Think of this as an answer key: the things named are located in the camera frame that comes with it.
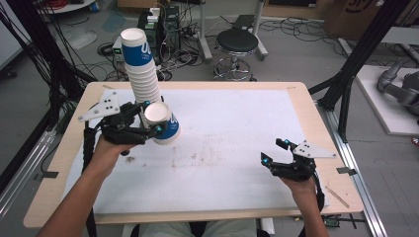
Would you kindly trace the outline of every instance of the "cardboard box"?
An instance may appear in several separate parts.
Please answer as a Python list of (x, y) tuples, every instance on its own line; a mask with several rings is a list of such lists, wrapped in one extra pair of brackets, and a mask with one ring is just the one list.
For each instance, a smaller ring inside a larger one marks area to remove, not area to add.
[(156, 3), (165, 5), (170, 3), (170, 0), (118, 0), (119, 8), (153, 8), (161, 7)]
[(324, 21), (324, 32), (332, 37), (359, 40), (381, 7), (381, 1), (335, 1)]

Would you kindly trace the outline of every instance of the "gray floor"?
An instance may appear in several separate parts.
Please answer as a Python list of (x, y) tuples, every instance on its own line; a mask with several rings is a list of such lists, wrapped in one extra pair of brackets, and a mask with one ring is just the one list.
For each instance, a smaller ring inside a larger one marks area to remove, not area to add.
[[(74, 24), (89, 20), (74, 27), (93, 30), (98, 39), (77, 51), (84, 63), (106, 61), (97, 54), (98, 46), (115, 39), (121, 30), (136, 25), (135, 14), (121, 14), (112, 6), (100, 13), (93, 14), (80, 10), (59, 16), (61, 24)], [(209, 26), (221, 19), (209, 21)], [(219, 24), (216, 29), (227, 29), (228, 25)], [(216, 35), (219, 31), (210, 32)], [(281, 30), (259, 32), (259, 37), (269, 51), (269, 56), (261, 61), (257, 55), (249, 55), (246, 61), (252, 66), (255, 78), (259, 81), (300, 81), (308, 88), (335, 75), (345, 62), (345, 57), (333, 50), (332, 44), (323, 40), (303, 41), (294, 36), (285, 35)], [(211, 81), (212, 66), (224, 55), (214, 50), (214, 38), (208, 37), (213, 53), (213, 61), (196, 67), (182, 67), (173, 71), (173, 81)], [(399, 56), (389, 52), (385, 45), (380, 46), (374, 59), (390, 62)], [(0, 139), (3, 157), (0, 170), (3, 171), (14, 154), (39, 122), (48, 108), (48, 88), (42, 81), (32, 63), (24, 56), (19, 56), (13, 63), (18, 77), (0, 78), (0, 98), (3, 116)], [(98, 78), (112, 72), (110, 65), (94, 67), (92, 73)], [(323, 92), (313, 99), (321, 98)], [(387, 135), (380, 125), (366, 97), (354, 83), (348, 120), (348, 139), (357, 159), (362, 175), (376, 204), (388, 236), (415, 236), (419, 230), (419, 178), (418, 148), (410, 143), (408, 136)], [(22, 221), (31, 204), (39, 182), (30, 180), (0, 222), (1, 236), (34, 236), (36, 229), (28, 229)], [(363, 218), (361, 213), (354, 213), (354, 218)], [(302, 222), (292, 218), (275, 218), (277, 236), (296, 236)], [(341, 222), (340, 228), (330, 228), (331, 236), (371, 236), (365, 223)], [(99, 236), (119, 236), (122, 227), (108, 225), (99, 227)]]

